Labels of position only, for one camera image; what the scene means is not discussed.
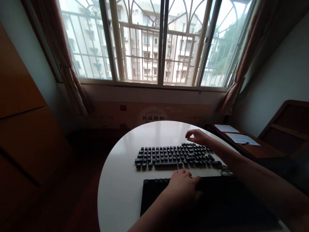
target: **document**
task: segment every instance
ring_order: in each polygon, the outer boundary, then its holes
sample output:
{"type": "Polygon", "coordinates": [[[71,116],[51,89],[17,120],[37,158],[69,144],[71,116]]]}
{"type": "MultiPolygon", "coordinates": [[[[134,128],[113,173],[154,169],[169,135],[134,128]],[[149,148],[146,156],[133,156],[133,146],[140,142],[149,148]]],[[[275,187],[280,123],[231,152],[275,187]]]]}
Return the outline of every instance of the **document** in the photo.
{"type": "Polygon", "coordinates": [[[257,145],[260,146],[257,142],[255,142],[253,139],[246,135],[240,135],[240,134],[230,134],[226,133],[235,143],[248,143],[250,145],[257,145]]]}
{"type": "Polygon", "coordinates": [[[237,132],[237,133],[239,133],[238,130],[235,130],[233,127],[231,127],[229,125],[217,125],[216,124],[215,127],[217,127],[222,132],[237,132]]]}

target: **white table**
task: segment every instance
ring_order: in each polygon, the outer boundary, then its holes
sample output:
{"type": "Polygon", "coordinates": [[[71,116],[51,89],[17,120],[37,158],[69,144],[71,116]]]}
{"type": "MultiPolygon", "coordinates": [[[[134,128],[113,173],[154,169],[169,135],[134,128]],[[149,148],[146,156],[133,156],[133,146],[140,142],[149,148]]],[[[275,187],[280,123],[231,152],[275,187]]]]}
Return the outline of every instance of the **white table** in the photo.
{"type": "MultiPolygon", "coordinates": [[[[200,129],[235,150],[212,133],[182,122],[151,122],[131,130],[113,147],[101,173],[98,188],[98,219],[101,232],[127,231],[140,217],[144,179],[170,178],[173,173],[172,170],[155,168],[138,171],[134,160],[140,148],[180,146],[181,143],[188,142],[185,135],[191,129],[200,129]]],[[[213,154],[213,157],[223,163],[217,155],[213,154]]],[[[185,169],[189,170],[193,177],[221,175],[220,170],[212,167],[185,169]]]]}

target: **table surface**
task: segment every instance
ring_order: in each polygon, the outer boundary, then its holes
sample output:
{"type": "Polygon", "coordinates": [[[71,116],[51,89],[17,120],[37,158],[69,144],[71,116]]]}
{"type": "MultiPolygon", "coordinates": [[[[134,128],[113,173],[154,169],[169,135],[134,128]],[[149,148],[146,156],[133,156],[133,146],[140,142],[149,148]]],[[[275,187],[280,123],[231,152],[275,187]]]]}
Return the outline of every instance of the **table surface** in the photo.
{"type": "Polygon", "coordinates": [[[235,144],[238,149],[240,149],[242,152],[244,152],[248,157],[251,157],[252,159],[278,158],[278,157],[285,157],[286,156],[283,152],[277,150],[276,148],[270,146],[269,144],[263,142],[262,140],[254,137],[253,135],[250,135],[249,133],[245,132],[242,129],[239,129],[239,128],[235,127],[235,126],[232,126],[236,130],[238,130],[239,133],[237,133],[237,132],[223,132],[223,131],[220,131],[215,126],[215,124],[216,123],[212,123],[212,124],[209,124],[209,125],[212,127],[213,130],[215,130],[217,133],[219,133],[222,136],[224,136],[231,143],[235,144]],[[250,144],[242,145],[240,143],[235,143],[226,133],[247,135],[248,137],[253,139],[255,142],[260,144],[260,146],[250,145],[250,144]]]}
{"type": "MultiPolygon", "coordinates": [[[[170,178],[173,173],[173,170],[155,168],[138,171],[134,160],[140,148],[180,146],[187,142],[185,134],[191,129],[200,129],[235,150],[219,137],[187,123],[158,121],[134,128],[117,142],[103,166],[98,187],[98,220],[102,232],[127,231],[140,217],[144,179],[170,178]]],[[[216,154],[213,154],[213,157],[224,163],[216,154]]],[[[186,170],[190,171],[193,177],[221,175],[220,170],[212,167],[186,167],[186,170]]],[[[289,231],[282,222],[280,225],[277,229],[263,228],[261,231],[289,231]]]]}

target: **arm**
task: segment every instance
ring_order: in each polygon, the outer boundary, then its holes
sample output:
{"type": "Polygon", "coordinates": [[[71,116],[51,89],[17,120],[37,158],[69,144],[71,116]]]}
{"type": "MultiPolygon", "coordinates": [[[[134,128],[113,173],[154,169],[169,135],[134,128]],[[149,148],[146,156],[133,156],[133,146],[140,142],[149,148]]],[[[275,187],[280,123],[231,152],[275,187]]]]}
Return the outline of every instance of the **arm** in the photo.
{"type": "Polygon", "coordinates": [[[309,197],[290,183],[231,150],[201,130],[189,130],[188,141],[211,148],[235,176],[292,231],[309,231],[309,197]]]}
{"type": "Polygon", "coordinates": [[[190,178],[191,175],[184,169],[179,172],[175,170],[168,186],[128,232],[165,231],[168,222],[177,213],[192,205],[202,195],[202,192],[195,190],[201,178],[190,178]]]}

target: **dark wooden floor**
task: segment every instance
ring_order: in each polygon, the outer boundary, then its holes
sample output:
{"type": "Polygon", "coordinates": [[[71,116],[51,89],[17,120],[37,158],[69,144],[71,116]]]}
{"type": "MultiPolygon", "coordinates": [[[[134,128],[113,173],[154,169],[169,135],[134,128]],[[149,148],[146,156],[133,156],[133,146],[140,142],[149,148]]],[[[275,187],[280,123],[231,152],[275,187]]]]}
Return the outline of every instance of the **dark wooden floor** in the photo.
{"type": "Polygon", "coordinates": [[[73,164],[63,172],[11,231],[99,231],[97,196],[101,171],[119,138],[78,132],[69,141],[73,164]]]}

